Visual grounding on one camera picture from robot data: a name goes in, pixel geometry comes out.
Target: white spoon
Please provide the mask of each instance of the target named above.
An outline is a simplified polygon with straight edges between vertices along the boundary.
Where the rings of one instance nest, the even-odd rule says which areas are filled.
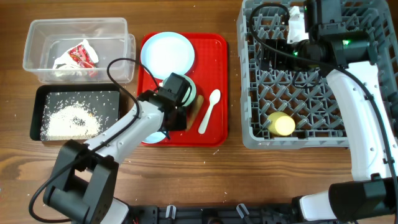
[[[206,131],[207,124],[209,123],[211,111],[213,110],[214,105],[216,105],[221,98],[221,92],[219,90],[214,90],[211,95],[210,95],[210,106],[207,109],[206,115],[203,118],[203,121],[201,121],[201,124],[199,126],[199,133],[203,134]]]

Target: gray plastic crate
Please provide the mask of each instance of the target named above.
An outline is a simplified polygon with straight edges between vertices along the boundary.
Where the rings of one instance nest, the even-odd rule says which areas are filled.
[[[243,143],[249,149],[300,149],[302,147],[348,147],[343,120],[326,79],[310,90],[299,90],[292,83],[292,72],[260,70],[262,47],[254,40],[248,27],[252,10],[264,2],[278,2],[288,8],[304,0],[244,0],[236,27],[241,61],[241,117]],[[383,100],[390,116],[387,96],[397,91],[397,38],[391,14],[385,0],[341,0],[343,20],[347,30],[366,30],[377,48],[379,81]],[[263,39],[285,39],[288,31],[281,25],[278,7],[265,7],[255,17],[255,30]],[[297,84],[314,84],[318,72],[301,73]],[[267,117],[283,111],[296,122],[291,136],[273,136],[268,130]]]

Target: brown object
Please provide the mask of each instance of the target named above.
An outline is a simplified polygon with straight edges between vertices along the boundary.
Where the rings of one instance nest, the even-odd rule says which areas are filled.
[[[270,151],[244,147],[236,39],[242,1],[32,0],[22,4],[25,0],[12,0],[0,4],[0,223],[39,224],[30,217],[27,206],[37,188],[50,177],[63,144],[43,144],[29,137],[35,93],[42,84],[23,70],[22,58],[28,29],[35,19],[124,17],[137,46],[144,35],[167,30],[219,33],[228,42],[227,140],[212,148],[139,146],[119,168],[115,197],[124,202],[161,207],[170,203],[177,207],[285,203],[298,195],[328,190],[333,183],[352,181],[351,157],[344,148]],[[389,4],[392,12],[398,9],[398,1]],[[398,25],[398,13],[392,16]],[[133,95],[136,83],[134,80],[126,85]],[[38,215],[63,217],[43,206],[42,199],[40,195],[34,207]],[[388,216],[359,222],[391,224],[393,220]]]
[[[204,100],[205,99],[203,98],[202,95],[198,95],[196,97],[195,101],[193,102],[193,105],[192,105],[192,108],[191,108],[191,112],[189,114],[189,120],[188,120],[188,123],[187,123],[187,130],[186,131],[189,131],[189,129],[191,129],[191,127],[193,125],[193,122],[195,122],[195,120],[196,120],[196,118],[198,116],[198,113],[200,111],[200,108],[203,105]]]

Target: yellow cylinder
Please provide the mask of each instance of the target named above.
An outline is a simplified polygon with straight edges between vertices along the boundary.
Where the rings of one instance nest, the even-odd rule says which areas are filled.
[[[288,136],[294,132],[296,124],[293,118],[283,112],[275,112],[268,116],[271,124],[268,131],[279,136]]]

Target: plastic bin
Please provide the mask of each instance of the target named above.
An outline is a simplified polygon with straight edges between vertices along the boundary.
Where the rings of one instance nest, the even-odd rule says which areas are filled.
[[[81,71],[98,74],[79,76],[72,75],[76,70],[56,70],[66,74],[57,76],[52,69],[55,59],[83,39],[94,48],[99,62],[96,68],[82,68]],[[123,18],[36,20],[30,24],[23,67],[37,75],[42,83],[109,83],[108,64],[116,58],[132,57],[132,54],[135,58],[135,48],[134,36],[128,34],[127,21]],[[113,78],[121,83],[130,82],[133,71],[134,64],[126,61],[116,62],[111,68]]]
[[[264,50],[252,37],[247,24],[252,10],[264,2],[277,2],[299,6],[303,12],[304,0],[244,0],[236,22],[238,53],[241,62],[241,121],[243,143],[250,149],[300,149],[302,147],[348,147],[343,120],[333,93],[322,79],[320,85],[310,90],[297,90],[292,83],[291,71],[260,69]],[[390,116],[391,104],[387,96],[397,91],[398,44],[391,14],[385,0],[341,0],[343,20],[347,30],[366,30],[379,58],[379,81],[386,111]],[[255,29],[263,39],[285,39],[286,26],[281,25],[278,7],[260,11],[262,19]],[[315,73],[302,73],[297,84],[315,83]],[[293,117],[297,127],[287,137],[273,136],[267,127],[267,117],[283,111]]]

